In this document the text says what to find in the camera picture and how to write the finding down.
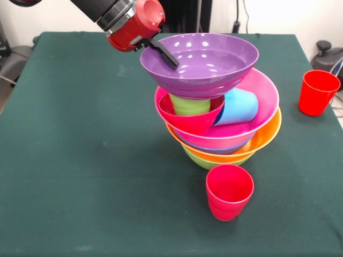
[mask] red bowl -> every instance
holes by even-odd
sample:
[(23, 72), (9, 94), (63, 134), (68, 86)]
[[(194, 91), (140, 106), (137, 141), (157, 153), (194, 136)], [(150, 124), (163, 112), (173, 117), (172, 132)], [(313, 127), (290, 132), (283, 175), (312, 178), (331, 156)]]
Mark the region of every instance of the red bowl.
[(224, 96), (217, 97), (215, 99), (211, 99), (209, 112), (193, 116), (180, 116), (175, 114), (173, 103), (169, 94), (166, 92), (165, 96), (161, 98), (158, 104), (155, 103), (155, 105), (159, 108), (159, 113), (161, 113), (162, 117), (167, 122), (182, 131), (199, 135), (205, 133), (211, 128), (223, 108), (224, 103)]

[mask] red cup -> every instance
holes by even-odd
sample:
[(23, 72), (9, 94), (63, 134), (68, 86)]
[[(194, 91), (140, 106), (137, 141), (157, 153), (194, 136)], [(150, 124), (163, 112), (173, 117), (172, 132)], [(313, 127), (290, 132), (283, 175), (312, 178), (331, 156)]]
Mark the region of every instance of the red cup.
[(250, 200), (253, 189), (252, 176), (237, 165), (218, 165), (206, 177), (208, 205), (220, 221), (237, 217)]
[(166, 122), (184, 132), (198, 135), (205, 133), (211, 128), (215, 122), (215, 119), (223, 108), (224, 103), (224, 96), (220, 96), (215, 99), (211, 99), (209, 112), (192, 116), (181, 116), (175, 114), (174, 106), (170, 96), (169, 94), (166, 94), (158, 103), (158, 108)]
[(341, 82), (330, 72), (311, 70), (305, 73), (299, 99), (299, 110), (309, 116), (321, 115), (340, 88)]

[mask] light blue cup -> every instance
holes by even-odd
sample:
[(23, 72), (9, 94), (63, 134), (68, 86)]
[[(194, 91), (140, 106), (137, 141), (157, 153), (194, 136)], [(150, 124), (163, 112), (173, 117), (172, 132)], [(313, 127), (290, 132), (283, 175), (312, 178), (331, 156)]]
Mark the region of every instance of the light blue cup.
[(258, 111), (258, 100), (254, 93), (233, 88), (225, 94), (225, 104), (213, 126), (228, 125), (253, 120)]

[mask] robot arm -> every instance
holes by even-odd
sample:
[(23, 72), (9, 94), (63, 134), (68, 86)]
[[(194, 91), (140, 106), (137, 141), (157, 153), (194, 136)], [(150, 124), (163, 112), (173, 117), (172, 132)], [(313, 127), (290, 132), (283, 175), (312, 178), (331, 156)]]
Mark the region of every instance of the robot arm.
[[(41, 0), (10, 0), (30, 7)], [(165, 12), (158, 0), (71, 0), (106, 33), (109, 43), (119, 51), (138, 51), (142, 47), (158, 50), (170, 67), (176, 69), (179, 62), (153, 38), (166, 21)]]

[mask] purple bowl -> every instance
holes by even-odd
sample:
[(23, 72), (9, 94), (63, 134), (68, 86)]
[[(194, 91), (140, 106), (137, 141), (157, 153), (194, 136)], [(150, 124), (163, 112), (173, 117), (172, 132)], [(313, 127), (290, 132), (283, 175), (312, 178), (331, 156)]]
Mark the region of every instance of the purple bowl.
[(160, 42), (179, 60), (179, 67), (172, 70), (151, 47), (142, 52), (140, 62), (160, 87), (186, 99), (212, 99), (227, 93), (259, 57), (253, 44), (224, 34), (180, 34)]
[(228, 147), (228, 148), (206, 148), (206, 147), (201, 147), (201, 146), (196, 146), (190, 142), (188, 142), (187, 140), (185, 140), (184, 138), (182, 138), (182, 136), (180, 136), (180, 134), (178, 134), (175, 131), (175, 134), (187, 145), (189, 145), (190, 147), (193, 147), (194, 149), (197, 149), (199, 151), (203, 151), (205, 153), (208, 154), (219, 154), (219, 155), (229, 155), (229, 154), (233, 154), (234, 152), (240, 150), (241, 148), (243, 148), (248, 142), (249, 140), (255, 135), (255, 133), (249, 137), (248, 139), (246, 139), (246, 141), (236, 145), (236, 146), (232, 146), (232, 147)]

